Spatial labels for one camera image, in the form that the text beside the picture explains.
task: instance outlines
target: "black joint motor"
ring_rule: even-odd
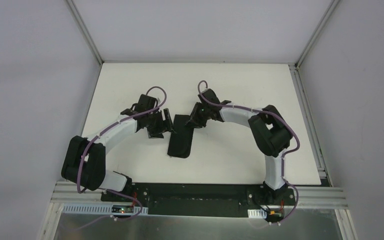
[[[88,144],[86,137],[75,136],[71,139],[61,170],[61,176],[64,179],[77,182],[81,157]],[[105,178],[105,146],[101,143],[92,143],[87,154],[89,157],[87,162],[83,163],[80,186],[94,191],[99,188]]]
[[[217,98],[216,93],[211,88],[208,88],[203,91],[202,95],[205,99],[214,104],[225,105],[231,102],[228,100],[220,102],[220,100]],[[207,125],[207,121],[210,119],[219,122],[224,122],[222,116],[220,115],[220,110],[222,109],[220,106],[213,106],[209,104],[199,94],[198,98],[201,102],[195,103],[195,106],[193,107],[193,110],[190,114],[190,119],[186,123],[187,127],[196,129],[203,128]]]
[[[126,109],[122,111],[121,115],[132,116],[138,113],[142,113],[145,111],[149,111],[155,108],[158,104],[158,100],[155,97],[148,96],[145,94],[140,95],[139,101],[133,104],[130,109]],[[156,109],[150,113],[134,117],[137,121],[137,129],[139,131],[143,128],[146,128],[148,131],[149,138],[164,138],[163,133],[170,132],[174,133],[173,122],[170,116],[170,112],[168,108],[163,109],[163,113]]]
[[[283,119],[273,105],[268,105],[262,110],[274,113]],[[265,155],[277,157],[283,149],[289,147],[292,134],[272,115],[259,113],[250,117],[248,123],[258,148]]]

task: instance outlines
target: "red wire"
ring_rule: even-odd
[[[138,194],[136,192],[133,193],[133,198],[136,199],[136,197],[138,197]],[[135,201],[133,201],[130,205],[130,207],[134,207],[135,206]]]
[[[282,201],[280,201],[280,212],[284,210],[284,206],[285,206],[285,201],[282,199]]]

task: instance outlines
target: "black object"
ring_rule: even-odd
[[[274,113],[283,119],[273,105],[268,105],[262,110]],[[265,155],[277,157],[283,149],[289,147],[292,134],[273,116],[259,113],[250,117],[248,123],[258,149]]]
[[[189,121],[189,115],[174,116],[174,133],[170,135],[170,142],[168,143],[167,154],[171,157],[185,159],[191,154],[192,138],[194,136],[194,129],[186,126]]]
[[[247,218],[248,210],[269,205],[262,199],[262,186],[258,184],[178,184],[134,183],[137,199],[148,207],[149,215],[200,216]],[[272,205],[293,206],[292,189],[287,189]],[[101,195],[103,202],[132,202],[107,192]]]
[[[283,215],[280,215],[278,213],[267,214],[267,217],[265,218],[265,220],[269,223],[277,223],[280,222],[282,219],[284,219]]]
[[[141,94],[139,101],[137,101],[137,103],[132,105],[132,108],[134,107],[134,109],[127,108],[124,111],[122,111],[120,114],[132,116],[138,113],[151,110],[155,108],[157,104],[158,104],[158,101],[155,97]],[[136,132],[143,128],[146,128],[146,130],[148,131],[148,137],[150,139],[151,138],[163,139],[164,138],[163,133],[165,132],[173,133],[174,132],[173,122],[172,122],[172,118],[170,117],[169,109],[165,108],[163,111],[164,111],[165,120],[163,120],[162,112],[158,109],[148,114],[134,117],[133,119],[137,121]]]
[[[262,183],[261,195],[263,199],[259,199],[258,202],[263,202],[267,205],[273,205],[276,202],[279,202],[279,199],[282,199],[286,190],[288,189],[288,185],[285,183],[280,188],[273,190],[269,187],[266,182]]]
[[[89,141],[86,137],[75,136],[68,145],[61,176],[73,183],[77,182],[80,160]],[[89,159],[83,163],[80,176],[80,185],[94,191],[105,178],[105,146],[101,143],[92,143],[89,148]]]
[[[111,213],[114,215],[132,214],[134,211],[134,207],[126,205],[113,205],[111,208]]]
[[[231,101],[229,100],[224,100],[220,102],[220,100],[216,96],[216,93],[211,88],[208,88],[207,90],[203,91],[202,95],[205,99],[214,104],[226,105],[228,103],[231,103]],[[224,122],[222,116],[220,115],[220,110],[222,109],[222,107],[213,106],[209,104],[204,99],[202,99],[201,95],[199,94],[198,98],[201,102],[195,103],[192,113],[190,114],[190,119],[187,123],[188,127],[196,129],[203,128],[207,125],[207,120],[210,119],[219,122]]]

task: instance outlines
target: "white platform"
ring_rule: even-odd
[[[254,108],[276,106],[301,141],[300,150],[286,158],[286,178],[293,184],[320,184],[286,64],[105,63],[83,136],[115,120],[154,85],[166,90],[168,99],[163,108],[169,108],[172,119],[175,114],[189,115],[199,101],[200,80],[207,80],[220,101]],[[158,89],[150,95],[163,98]],[[170,133],[164,133],[164,139],[148,139],[142,129],[113,148],[106,156],[107,169],[147,183],[261,184],[265,178],[264,156],[249,128],[209,120],[207,127],[194,130],[186,159],[167,155],[169,139]]]

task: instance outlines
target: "white board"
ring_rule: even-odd
[[[220,101],[264,108],[274,105],[298,135],[299,151],[286,157],[285,176],[293,184],[319,185],[316,162],[302,117],[289,67],[286,64],[105,63],[102,67],[83,136],[93,134],[133,103],[148,88],[167,92],[172,119],[189,115],[198,102],[197,84],[206,80]],[[163,99],[154,89],[149,94]],[[249,128],[209,120],[195,129],[188,158],[167,155],[170,133],[148,139],[146,129],[124,140],[106,156],[107,169],[128,175],[134,182],[261,184],[266,170],[263,153]]]
[[[331,0],[74,2],[106,62],[295,63]]]

